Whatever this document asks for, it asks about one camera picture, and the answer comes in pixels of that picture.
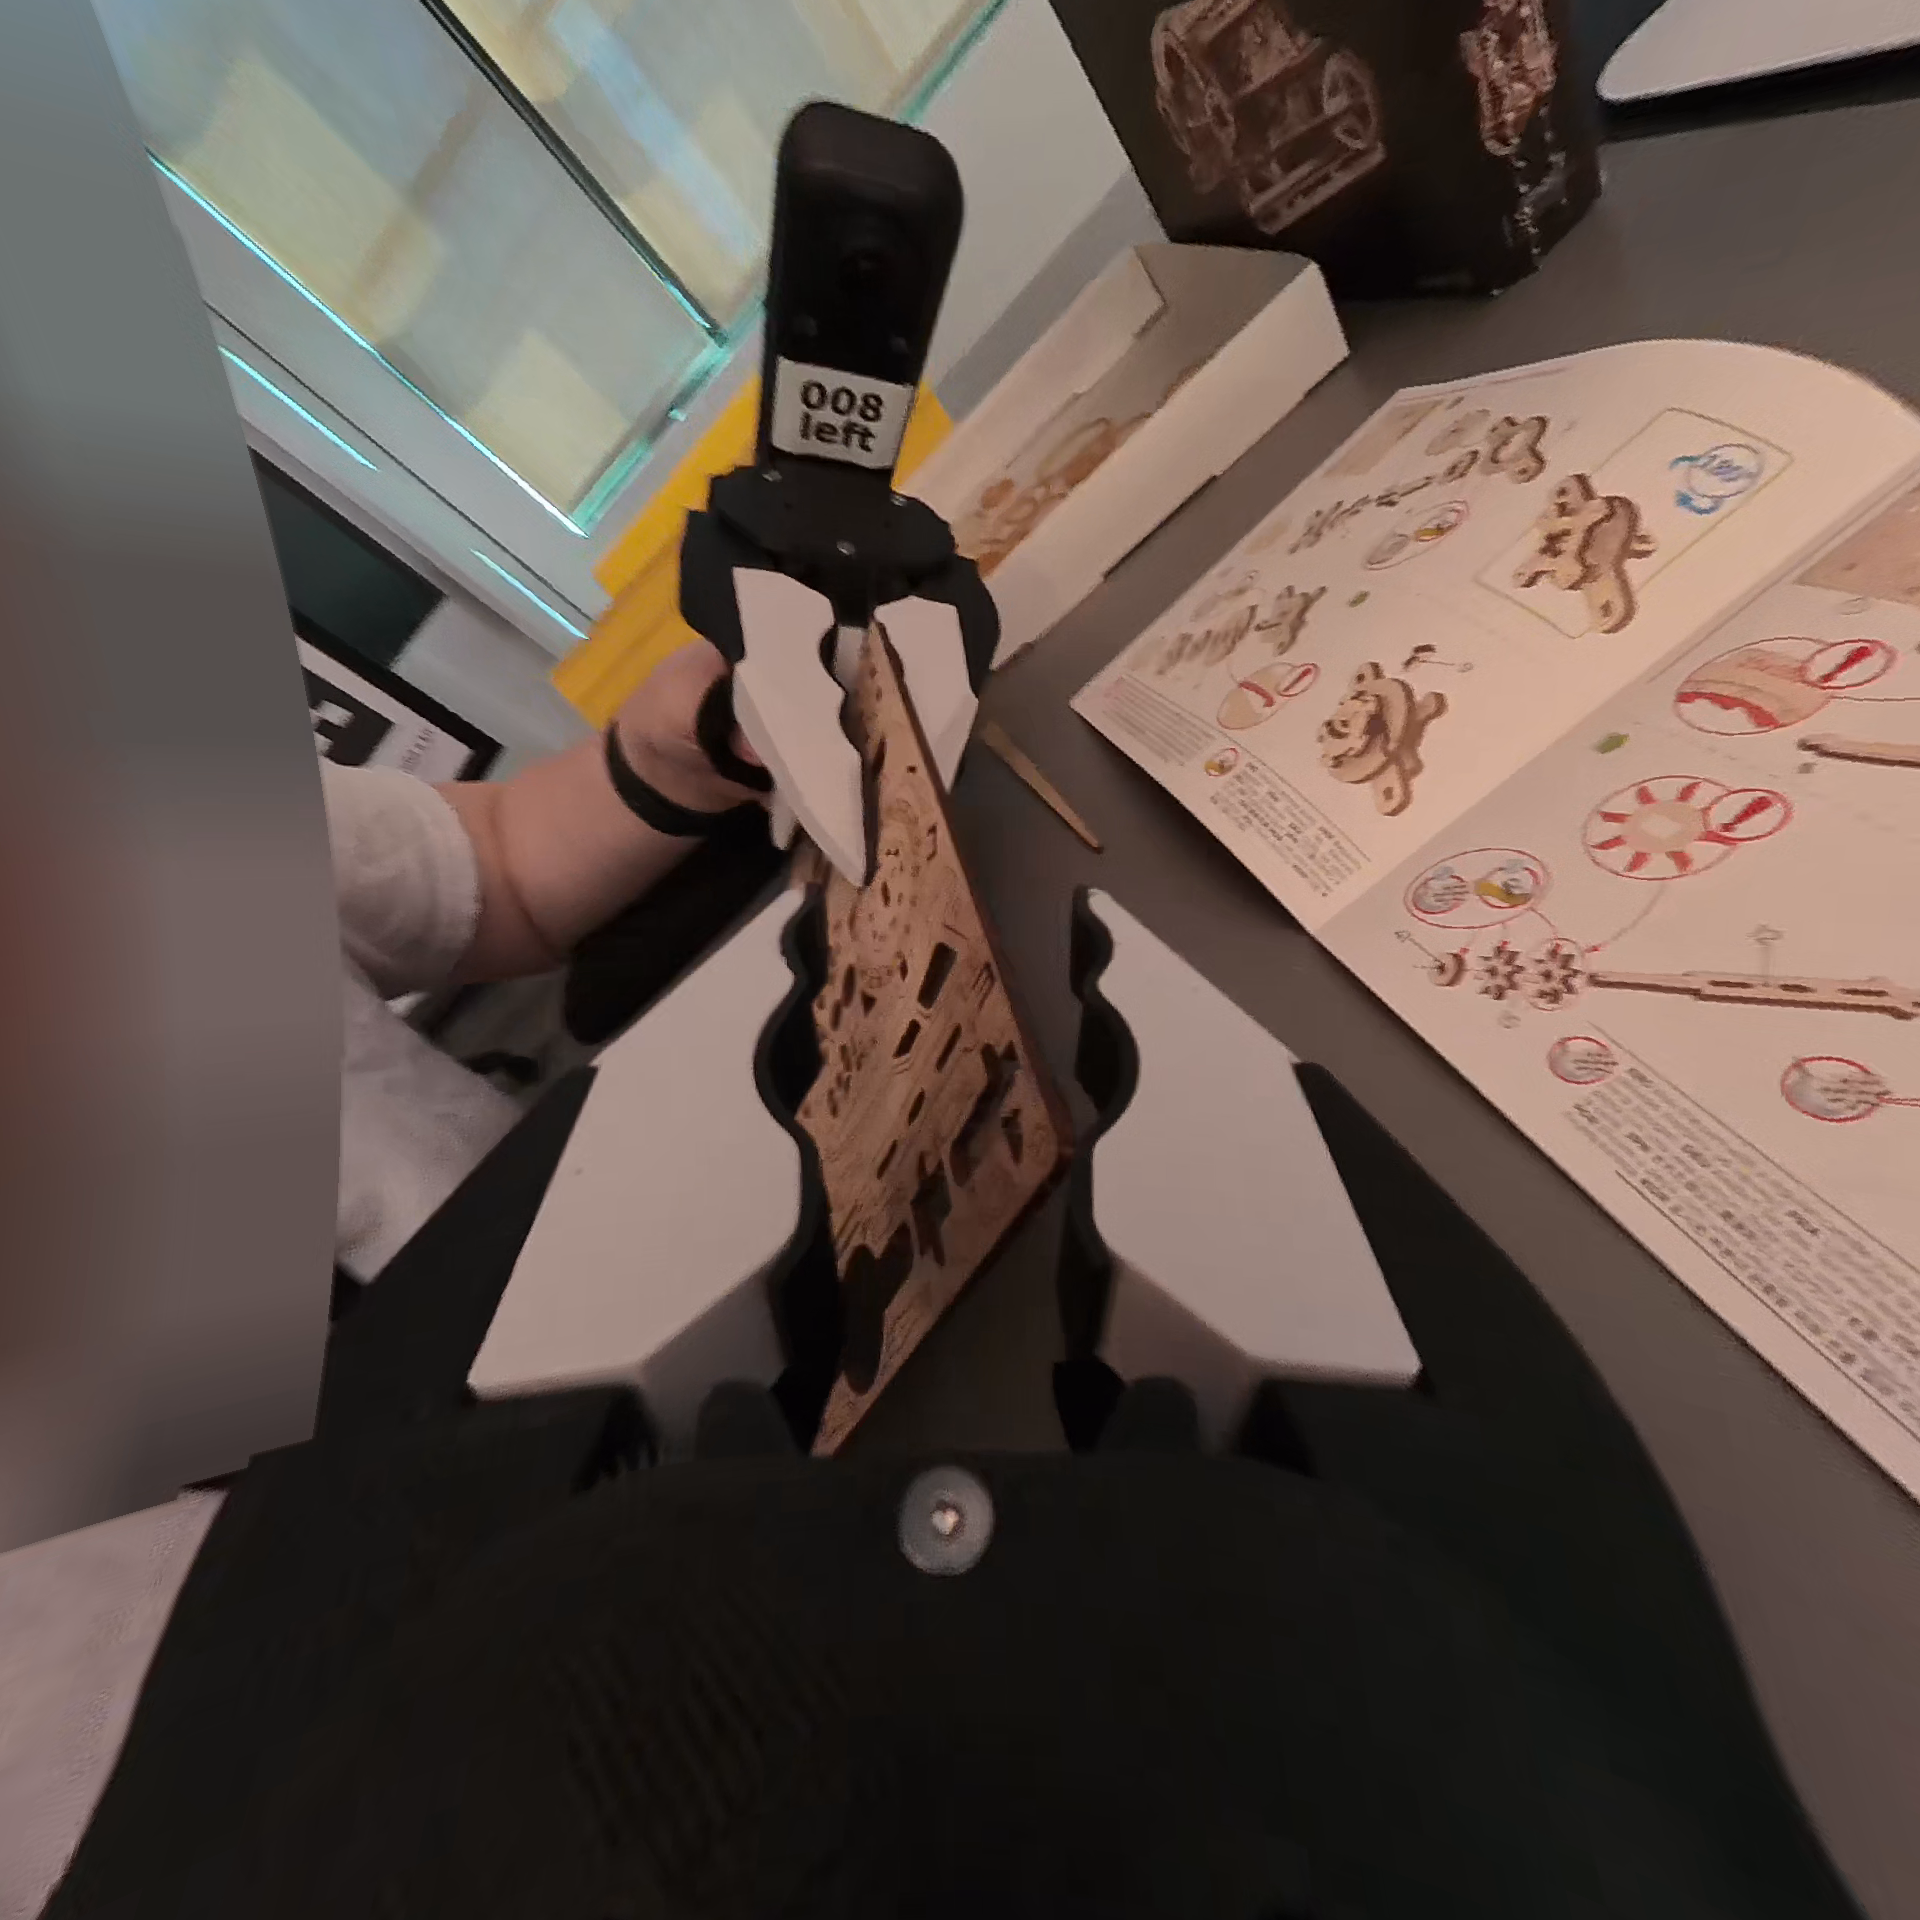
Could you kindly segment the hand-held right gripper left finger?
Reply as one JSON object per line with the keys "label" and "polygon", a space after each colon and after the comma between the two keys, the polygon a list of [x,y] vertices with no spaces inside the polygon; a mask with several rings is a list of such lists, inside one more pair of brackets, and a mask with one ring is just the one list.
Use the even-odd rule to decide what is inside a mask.
{"label": "hand-held right gripper left finger", "polygon": [[710,1395],[743,1382],[815,1448],[842,1336],[801,1119],[826,974],[826,892],[793,885],[609,1044],[471,1362],[480,1402],[610,1386],[687,1454]]}

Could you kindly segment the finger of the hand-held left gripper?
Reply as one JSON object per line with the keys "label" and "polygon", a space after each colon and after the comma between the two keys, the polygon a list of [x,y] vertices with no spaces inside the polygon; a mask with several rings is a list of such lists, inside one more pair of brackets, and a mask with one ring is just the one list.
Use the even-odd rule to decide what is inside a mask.
{"label": "finger of the hand-held left gripper", "polygon": [[846,700],[826,653],[832,602],[771,568],[732,573],[742,659],[736,727],[776,784],[783,846],[803,832],[854,886],[871,872],[867,768],[846,728]]}
{"label": "finger of the hand-held left gripper", "polygon": [[880,631],[899,661],[932,772],[952,790],[979,708],[963,612],[945,598],[912,594],[880,606]]}

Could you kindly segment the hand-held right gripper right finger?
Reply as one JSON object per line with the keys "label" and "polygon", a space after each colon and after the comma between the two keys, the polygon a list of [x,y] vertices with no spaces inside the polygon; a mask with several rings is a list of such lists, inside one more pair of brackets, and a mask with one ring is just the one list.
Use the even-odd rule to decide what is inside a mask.
{"label": "hand-held right gripper right finger", "polygon": [[1055,1404],[1094,1448],[1130,1387],[1172,1381],[1199,1440],[1273,1386],[1410,1389],[1423,1360],[1294,1051],[1120,900],[1073,895],[1073,1154]]}

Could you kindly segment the laser-cut wooden parts sheet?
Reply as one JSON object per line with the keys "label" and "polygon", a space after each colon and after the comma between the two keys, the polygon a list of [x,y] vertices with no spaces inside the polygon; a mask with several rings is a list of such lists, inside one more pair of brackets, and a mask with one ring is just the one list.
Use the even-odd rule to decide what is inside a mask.
{"label": "laser-cut wooden parts sheet", "polygon": [[826,852],[820,1070],[801,1104],[839,1276],[836,1373],[811,1440],[839,1454],[929,1332],[1073,1158],[1073,1124],[1002,940],[953,836],[947,779],[891,635],[871,631],[851,694],[871,797],[871,877]]}

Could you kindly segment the person's left forearm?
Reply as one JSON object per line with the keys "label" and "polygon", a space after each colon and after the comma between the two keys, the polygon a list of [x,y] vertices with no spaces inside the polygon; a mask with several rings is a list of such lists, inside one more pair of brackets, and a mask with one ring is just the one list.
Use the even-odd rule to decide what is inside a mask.
{"label": "person's left forearm", "polygon": [[452,972],[464,984],[561,966],[691,848],[619,797],[603,740],[578,742],[504,782],[441,784],[439,797],[474,863],[475,916]]}

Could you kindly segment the dark printed model kit box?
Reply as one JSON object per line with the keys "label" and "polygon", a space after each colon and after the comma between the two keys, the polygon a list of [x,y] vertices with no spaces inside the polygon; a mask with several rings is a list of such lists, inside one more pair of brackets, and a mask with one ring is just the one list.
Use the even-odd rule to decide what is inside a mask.
{"label": "dark printed model kit box", "polygon": [[1055,2],[1171,242],[1312,260],[1335,300],[1494,294],[1600,197],[1550,2]]}

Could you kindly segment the person's left hand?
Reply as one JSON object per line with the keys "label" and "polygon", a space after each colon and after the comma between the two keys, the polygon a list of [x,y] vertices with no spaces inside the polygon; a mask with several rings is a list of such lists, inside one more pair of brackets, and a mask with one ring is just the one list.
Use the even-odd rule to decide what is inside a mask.
{"label": "person's left hand", "polygon": [[667,836],[707,836],[722,816],[760,803],[710,749],[703,715],[728,693],[730,661],[710,639],[660,655],[615,711],[609,776],[622,805]]}

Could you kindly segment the small wooden stick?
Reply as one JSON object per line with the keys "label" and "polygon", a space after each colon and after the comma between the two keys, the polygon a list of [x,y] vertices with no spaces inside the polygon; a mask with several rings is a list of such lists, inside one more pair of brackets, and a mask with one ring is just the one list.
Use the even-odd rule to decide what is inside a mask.
{"label": "small wooden stick", "polygon": [[994,720],[976,728],[979,742],[1038,800],[1084,848],[1099,854],[1103,839],[1094,824],[1067,803],[1065,794],[1042,772],[1024,747]]}

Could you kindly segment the yellow plastic bin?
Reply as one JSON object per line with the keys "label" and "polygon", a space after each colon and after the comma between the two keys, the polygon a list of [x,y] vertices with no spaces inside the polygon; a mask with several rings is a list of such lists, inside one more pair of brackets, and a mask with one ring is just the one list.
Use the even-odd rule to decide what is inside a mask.
{"label": "yellow plastic bin", "polygon": [[559,694],[591,727],[603,727],[660,661],[694,639],[681,616],[681,535],[711,480],[753,458],[760,397],[751,378],[596,562],[609,607],[552,670]]}

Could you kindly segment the white cardboard tray box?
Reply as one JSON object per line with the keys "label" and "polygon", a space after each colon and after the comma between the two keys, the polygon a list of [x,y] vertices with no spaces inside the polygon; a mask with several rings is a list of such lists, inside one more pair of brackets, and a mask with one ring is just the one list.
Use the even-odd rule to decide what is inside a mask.
{"label": "white cardboard tray box", "polygon": [[980,575],[999,612],[994,666],[1056,629],[1347,357],[1329,280],[1305,255],[1172,242],[1120,251],[953,415],[905,483],[953,530],[1074,395],[1136,405],[1178,389],[990,580]]}

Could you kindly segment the black framed sign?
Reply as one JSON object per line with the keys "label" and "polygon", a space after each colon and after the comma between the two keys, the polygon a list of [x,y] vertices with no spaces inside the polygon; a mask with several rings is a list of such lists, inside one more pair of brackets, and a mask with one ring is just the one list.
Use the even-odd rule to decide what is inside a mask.
{"label": "black framed sign", "polygon": [[492,774],[502,742],[388,667],[291,612],[319,755],[336,766],[396,770],[428,784]]}

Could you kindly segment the open instruction booklet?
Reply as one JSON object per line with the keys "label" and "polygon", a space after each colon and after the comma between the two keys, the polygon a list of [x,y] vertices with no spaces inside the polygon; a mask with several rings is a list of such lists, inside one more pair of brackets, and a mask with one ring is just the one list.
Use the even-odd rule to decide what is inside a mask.
{"label": "open instruction booklet", "polygon": [[1915,476],[1752,342],[1400,391],[1073,698],[1908,1498]]}

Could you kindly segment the white flat object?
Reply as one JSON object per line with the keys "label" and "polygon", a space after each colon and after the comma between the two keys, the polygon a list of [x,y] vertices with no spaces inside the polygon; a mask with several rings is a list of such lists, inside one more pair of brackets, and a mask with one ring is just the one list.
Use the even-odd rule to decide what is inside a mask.
{"label": "white flat object", "polygon": [[1598,96],[1607,108],[1675,104],[1915,48],[1915,2],[1662,2],[1607,55]]}

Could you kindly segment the glass window with white frame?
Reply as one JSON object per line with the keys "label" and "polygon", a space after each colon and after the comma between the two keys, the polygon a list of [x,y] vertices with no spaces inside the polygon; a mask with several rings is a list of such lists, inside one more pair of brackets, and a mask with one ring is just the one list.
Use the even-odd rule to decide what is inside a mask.
{"label": "glass window with white frame", "polygon": [[1007,11],[94,4],[258,434],[552,659],[758,386],[788,118],[922,120]]}

